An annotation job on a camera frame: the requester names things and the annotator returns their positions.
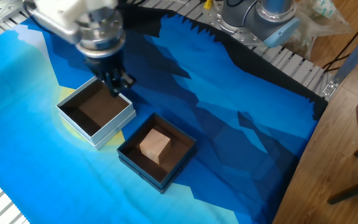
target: blue cloth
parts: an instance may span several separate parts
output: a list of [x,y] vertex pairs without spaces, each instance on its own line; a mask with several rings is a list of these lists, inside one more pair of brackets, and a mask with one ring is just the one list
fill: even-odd
[[[272,222],[314,103],[242,71],[191,21],[160,25],[158,37],[127,31],[137,117],[100,151],[55,108],[93,76],[82,55],[29,21],[0,35],[0,187],[31,223]],[[153,112],[198,141],[163,195],[116,152]]]

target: wooden block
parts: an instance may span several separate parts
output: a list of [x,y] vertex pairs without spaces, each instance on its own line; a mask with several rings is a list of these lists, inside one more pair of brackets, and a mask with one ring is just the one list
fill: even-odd
[[140,143],[140,150],[147,158],[161,164],[171,149],[171,139],[152,129]]

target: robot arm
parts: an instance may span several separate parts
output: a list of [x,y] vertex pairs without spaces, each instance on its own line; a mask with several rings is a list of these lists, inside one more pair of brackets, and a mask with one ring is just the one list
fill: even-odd
[[117,96],[135,79],[123,66],[125,31],[112,0],[25,0],[24,8],[46,29],[85,56],[85,64]]

